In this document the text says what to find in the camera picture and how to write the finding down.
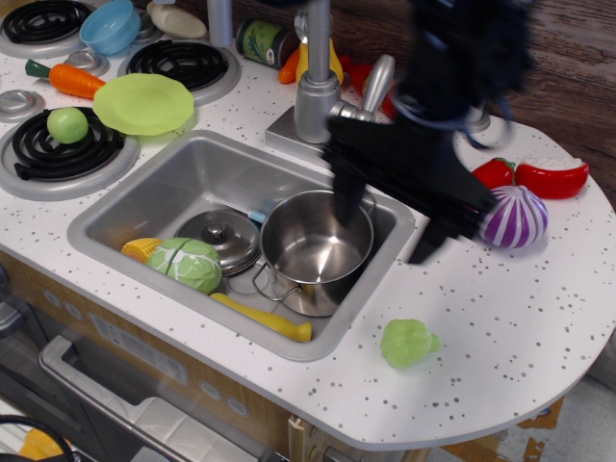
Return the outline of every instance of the blue bowl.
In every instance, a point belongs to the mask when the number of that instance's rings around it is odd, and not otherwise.
[[[79,38],[99,55],[122,51],[139,34],[141,17],[130,0],[114,0],[94,10],[79,31]]]

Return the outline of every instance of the speckled countertop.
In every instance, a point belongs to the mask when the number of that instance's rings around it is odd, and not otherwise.
[[[103,80],[116,75],[122,58],[111,59]],[[195,128],[324,170],[265,147],[265,129],[294,104],[294,87],[277,84],[273,69],[238,58],[239,84],[198,108]],[[0,55],[0,92],[35,90],[49,109],[91,104],[27,77],[24,64]],[[0,134],[12,127],[0,123]],[[480,138],[500,133],[494,120]],[[131,171],[166,142],[142,141]],[[491,156],[568,156],[520,125],[511,143],[489,154],[456,143],[468,167]],[[530,247],[449,241],[425,265],[408,266],[415,233],[335,350],[312,362],[284,359],[72,248],[68,225],[114,186],[59,202],[0,190],[0,249],[360,449],[441,446],[532,416],[583,376],[616,324],[616,219],[592,179],[574,199],[546,201],[548,232]],[[421,228],[425,220],[416,218]],[[407,318],[425,322],[443,346],[397,370],[379,342],[390,320]]]

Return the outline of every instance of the oven handle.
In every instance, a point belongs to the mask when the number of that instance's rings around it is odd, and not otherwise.
[[[66,363],[64,358],[69,354],[76,354],[72,343],[57,336],[42,349],[38,362],[83,401],[165,457],[187,462],[257,462],[255,457],[162,398],[146,398],[132,405]]]

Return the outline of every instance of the wooden wall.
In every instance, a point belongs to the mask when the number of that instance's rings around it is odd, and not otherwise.
[[[207,20],[205,0],[177,5]],[[332,0],[338,54],[373,63],[388,53],[406,68],[411,43],[408,0]],[[257,17],[293,28],[293,10],[234,0],[234,30]],[[531,19],[536,67],[523,94],[509,95],[516,121],[535,127],[591,166],[616,207],[616,2],[538,0]]]

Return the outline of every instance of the yellow handle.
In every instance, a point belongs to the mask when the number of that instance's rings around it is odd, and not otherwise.
[[[243,315],[254,319],[262,325],[265,325],[270,329],[275,330],[279,334],[282,334],[285,337],[289,337],[291,340],[295,340],[297,342],[310,342],[312,338],[312,324],[310,322],[305,322],[304,324],[300,325],[293,324],[282,316],[274,315],[273,313],[267,313],[265,311],[242,305],[241,303],[235,301],[233,298],[221,293],[210,294],[210,297],[214,300],[219,301],[223,305],[226,305],[229,308],[233,308],[234,310],[239,311]]]

